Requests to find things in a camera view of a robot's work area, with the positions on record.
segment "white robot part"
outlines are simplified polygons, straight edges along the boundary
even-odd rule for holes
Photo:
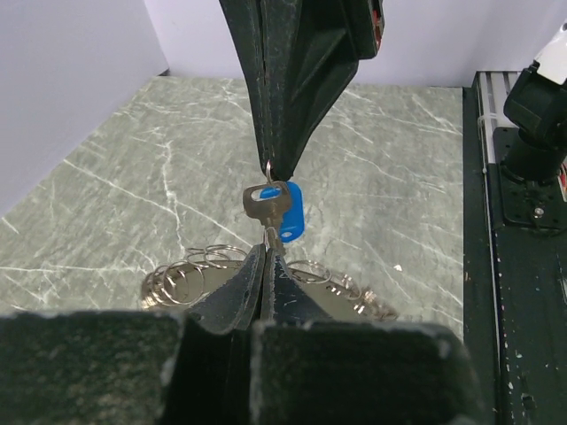
[[[567,81],[567,21],[535,58],[538,74],[562,86]]]

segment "white wall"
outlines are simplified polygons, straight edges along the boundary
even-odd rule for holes
[[[0,0],[0,217],[166,69],[144,0]]]
[[[240,77],[218,0],[145,0],[174,75]],[[474,73],[520,70],[567,18],[565,0],[384,0],[378,57],[357,81],[470,85]]]

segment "white marble vein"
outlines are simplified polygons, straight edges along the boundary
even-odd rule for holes
[[[155,78],[0,222],[0,312],[131,309],[144,274],[188,246],[248,249],[262,182],[241,81]],[[462,334],[459,89],[350,86],[293,179],[310,258],[409,321]]]

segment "hole in blue tag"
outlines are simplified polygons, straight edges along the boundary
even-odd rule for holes
[[[301,188],[294,182],[287,182],[291,194],[291,209],[283,215],[280,227],[280,239],[284,243],[295,241],[305,231],[305,215],[303,213],[303,194]],[[277,197],[280,189],[265,188],[260,193],[260,199]]]

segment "key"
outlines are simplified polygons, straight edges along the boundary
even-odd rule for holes
[[[279,194],[270,199],[254,199],[252,194],[265,188],[277,188]],[[245,189],[242,194],[242,203],[246,215],[251,219],[260,221],[264,227],[265,242],[268,246],[285,254],[284,244],[280,240],[279,232],[284,214],[291,209],[291,193],[285,182],[272,182]]]

